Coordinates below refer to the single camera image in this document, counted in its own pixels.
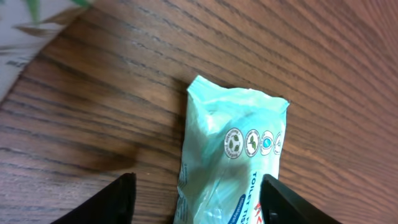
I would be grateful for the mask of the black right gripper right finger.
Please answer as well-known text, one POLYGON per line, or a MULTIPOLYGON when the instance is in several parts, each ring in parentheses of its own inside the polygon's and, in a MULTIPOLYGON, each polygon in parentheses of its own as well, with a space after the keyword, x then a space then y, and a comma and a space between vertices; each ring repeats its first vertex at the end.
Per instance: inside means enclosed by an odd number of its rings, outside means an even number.
POLYGON ((270 174, 265 174, 259 196, 266 224, 341 224, 270 174))

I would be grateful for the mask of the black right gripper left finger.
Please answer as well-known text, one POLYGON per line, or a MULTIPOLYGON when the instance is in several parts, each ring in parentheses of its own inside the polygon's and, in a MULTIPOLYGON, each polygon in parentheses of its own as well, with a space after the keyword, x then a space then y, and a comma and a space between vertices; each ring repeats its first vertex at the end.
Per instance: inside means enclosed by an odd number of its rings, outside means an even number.
POLYGON ((136 175, 125 173, 55 224, 131 224, 136 201, 136 175))

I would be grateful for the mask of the teal tissue packet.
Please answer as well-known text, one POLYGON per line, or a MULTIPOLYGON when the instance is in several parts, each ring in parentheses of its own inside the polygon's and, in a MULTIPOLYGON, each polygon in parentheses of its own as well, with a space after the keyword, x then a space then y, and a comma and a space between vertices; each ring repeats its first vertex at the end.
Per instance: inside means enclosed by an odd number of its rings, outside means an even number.
POLYGON ((188 87, 175 223, 263 223, 263 176, 279 175, 289 102, 202 76, 188 87))

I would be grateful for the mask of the white cream tube gold cap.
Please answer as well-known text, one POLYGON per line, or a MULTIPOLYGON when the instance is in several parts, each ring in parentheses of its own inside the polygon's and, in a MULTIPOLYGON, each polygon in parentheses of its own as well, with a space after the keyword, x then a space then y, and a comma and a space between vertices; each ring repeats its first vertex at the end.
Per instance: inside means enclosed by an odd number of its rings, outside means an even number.
POLYGON ((1 0, 1 99, 30 61, 95 0, 1 0))

